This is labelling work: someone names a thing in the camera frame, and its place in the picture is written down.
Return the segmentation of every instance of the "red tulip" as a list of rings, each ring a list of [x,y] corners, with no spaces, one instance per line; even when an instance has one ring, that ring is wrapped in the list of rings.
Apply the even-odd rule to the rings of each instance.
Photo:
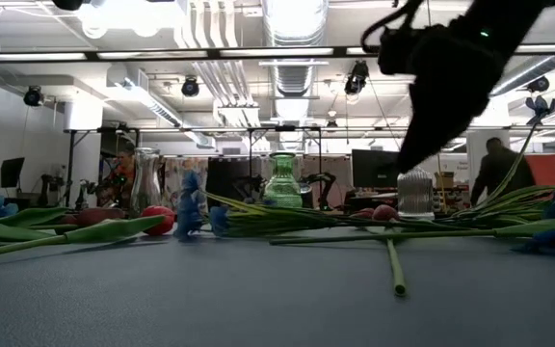
[[[159,236],[164,235],[165,233],[172,230],[172,226],[174,226],[174,212],[171,209],[164,206],[150,206],[146,208],[141,217],[149,217],[149,216],[165,216],[164,221],[152,227],[149,230],[145,230],[144,233],[151,236]]]

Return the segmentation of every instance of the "box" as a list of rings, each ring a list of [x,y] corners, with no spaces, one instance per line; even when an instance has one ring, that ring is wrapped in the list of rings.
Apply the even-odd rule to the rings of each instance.
[[[455,173],[453,172],[442,172],[442,180],[440,180],[440,175],[438,173],[434,173],[436,177],[436,187],[437,188],[453,188],[453,176]]]

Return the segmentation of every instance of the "red wall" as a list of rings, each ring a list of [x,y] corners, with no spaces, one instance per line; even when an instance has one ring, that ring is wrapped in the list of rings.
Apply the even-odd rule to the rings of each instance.
[[[555,185],[555,154],[526,155],[537,185]]]

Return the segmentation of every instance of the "spotlight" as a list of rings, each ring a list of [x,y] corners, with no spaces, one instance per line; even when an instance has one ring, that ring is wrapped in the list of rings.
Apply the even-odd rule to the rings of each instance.
[[[83,5],[83,0],[53,0],[55,6],[66,11],[76,11]]]
[[[363,90],[363,87],[365,87],[365,80],[369,76],[370,72],[367,68],[367,64],[364,61],[356,62],[344,86],[346,95],[359,94]]]
[[[337,121],[336,120],[327,120],[327,127],[337,127]]]
[[[187,76],[181,87],[181,92],[188,97],[194,97],[198,95],[199,91],[197,78],[195,76]]]
[[[528,90],[528,92],[530,93],[534,93],[534,92],[545,92],[549,89],[549,80],[547,78],[545,78],[545,76],[541,77],[541,78],[537,78],[536,80],[530,82],[527,86],[526,89]]]
[[[39,86],[30,86],[27,93],[23,97],[25,105],[31,107],[38,107],[44,104],[44,95],[41,93]]]

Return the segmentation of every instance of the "green glass vase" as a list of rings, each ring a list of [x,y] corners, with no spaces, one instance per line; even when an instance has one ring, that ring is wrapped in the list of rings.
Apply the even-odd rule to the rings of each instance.
[[[270,200],[279,207],[301,207],[301,189],[293,176],[294,153],[273,153],[270,155],[274,172],[265,187],[264,200]]]

